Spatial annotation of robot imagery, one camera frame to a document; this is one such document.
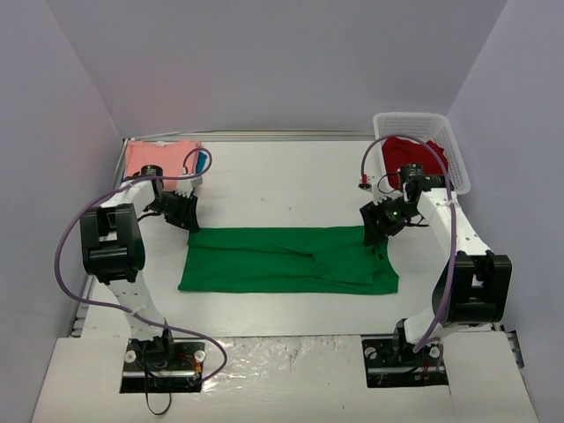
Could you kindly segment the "green t shirt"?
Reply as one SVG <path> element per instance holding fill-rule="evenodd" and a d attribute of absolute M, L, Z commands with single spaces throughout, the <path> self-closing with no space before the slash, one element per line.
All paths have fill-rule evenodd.
<path fill-rule="evenodd" d="M 189 236 L 185 293 L 396 293 L 387 245 L 360 226 L 204 228 Z"/>

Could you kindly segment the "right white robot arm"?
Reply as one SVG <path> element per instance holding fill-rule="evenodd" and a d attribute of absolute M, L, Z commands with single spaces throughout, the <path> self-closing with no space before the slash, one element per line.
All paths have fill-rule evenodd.
<path fill-rule="evenodd" d="M 431 301 L 422 312 L 404 319 L 402 335 L 392 339 L 393 358 L 414 362 L 423 347 L 466 327 L 501 321 L 508 298 L 512 263 L 482 241 L 464 214 L 446 175 L 424 173 L 410 164 L 397 172 L 399 197 L 384 197 L 360 208 L 363 242 L 379 246 L 423 218 L 444 255 L 445 267 Z"/>

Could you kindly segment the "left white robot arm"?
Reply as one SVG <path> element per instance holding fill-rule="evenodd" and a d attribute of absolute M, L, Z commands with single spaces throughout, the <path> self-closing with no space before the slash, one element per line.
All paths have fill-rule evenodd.
<path fill-rule="evenodd" d="M 200 176 L 185 173 L 175 189 L 166 190 L 162 175 L 161 167 L 142 167 L 79 220 L 86 272 L 117 299 L 130 326 L 131 349 L 139 355 L 145 353 L 157 368 L 172 366 L 178 348 L 145 283 L 146 253 L 138 220 L 150 211 L 172 226 L 198 232 L 194 190 L 202 184 Z"/>

